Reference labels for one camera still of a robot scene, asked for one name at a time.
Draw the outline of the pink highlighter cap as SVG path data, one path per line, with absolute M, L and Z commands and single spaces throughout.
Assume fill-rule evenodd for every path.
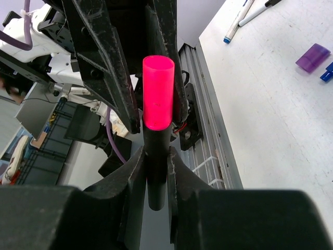
M 151 55 L 143 60 L 143 122 L 154 131 L 169 127 L 173 112 L 175 63 Z

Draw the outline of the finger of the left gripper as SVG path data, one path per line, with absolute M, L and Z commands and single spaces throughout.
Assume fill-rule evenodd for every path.
M 139 113 L 117 29 L 105 1 L 63 1 L 84 86 L 116 112 L 132 134 Z
M 149 55 L 162 55 L 173 60 L 173 122 L 184 122 L 188 116 L 187 99 L 177 49 L 177 1 L 148 1 L 145 6 Z

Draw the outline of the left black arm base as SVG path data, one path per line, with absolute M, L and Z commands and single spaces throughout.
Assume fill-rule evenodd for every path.
M 182 70 L 182 74 L 185 74 L 184 87 L 187 98 L 188 116 L 186 121 L 179 128 L 174 128 L 173 135 L 179 136 L 181 150 L 187 151 L 191 147 L 195 146 L 198 140 L 203 138 L 203 130 L 195 88 L 189 81 L 190 74 L 185 70 Z

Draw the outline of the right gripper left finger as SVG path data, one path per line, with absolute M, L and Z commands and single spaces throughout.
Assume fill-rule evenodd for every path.
M 143 148 L 80 190 L 1 187 L 1 249 L 139 249 L 145 196 Z

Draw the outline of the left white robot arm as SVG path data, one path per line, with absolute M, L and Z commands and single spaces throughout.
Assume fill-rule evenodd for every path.
M 151 95 L 135 94 L 143 59 L 174 62 L 172 121 L 187 118 L 177 50 L 176 1 L 45 1 L 11 11 L 1 31 L 1 72 L 43 84 L 58 98 L 86 106 L 106 122 L 110 112 L 129 133 L 140 131 L 139 111 Z

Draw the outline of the pink capped black highlighter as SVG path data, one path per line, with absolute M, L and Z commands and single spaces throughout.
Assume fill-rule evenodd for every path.
M 156 131 L 144 124 L 143 136 L 148 204 L 152 210 L 159 211 L 164 207 L 171 127 Z

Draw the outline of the large blue capped marker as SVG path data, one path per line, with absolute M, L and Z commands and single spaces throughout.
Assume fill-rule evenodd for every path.
M 243 20 L 243 18 L 248 13 L 249 9 L 251 8 L 252 4 L 254 3 L 254 0 L 246 0 L 244 4 L 242 5 L 240 11 L 238 12 L 238 15 L 236 16 L 235 20 L 233 21 L 231 27 L 229 28 L 227 34 L 224 36 L 223 42 L 226 44 L 229 44 L 234 35 L 236 34 L 238 28 L 239 28 L 239 22 Z

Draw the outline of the thin black capped pen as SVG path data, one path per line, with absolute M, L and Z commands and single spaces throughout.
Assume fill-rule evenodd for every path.
M 275 6 L 279 2 L 281 2 L 281 0 L 269 0 L 269 1 L 267 1 L 262 7 L 260 7 L 258 10 L 256 10 L 254 13 L 246 16 L 245 18 L 243 18 L 243 20 L 239 21 L 238 26 L 239 27 L 243 27 L 248 22 L 250 22 L 251 20 L 253 20 L 254 18 L 256 18 L 258 15 L 260 15 L 263 12 L 265 12 L 270 7 Z

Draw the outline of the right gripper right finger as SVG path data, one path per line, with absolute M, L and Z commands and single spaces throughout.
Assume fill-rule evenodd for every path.
M 170 241 L 176 249 L 332 249 L 313 201 L 296 190 L 217 190 L 169 150 Z

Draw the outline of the purple highlighter cap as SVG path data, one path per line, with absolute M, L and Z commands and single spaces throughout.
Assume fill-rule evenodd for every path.
M 329 49 L 315 43 L 296 61 L 296 65 L 305 72 L 312 73 L 330 54 Z

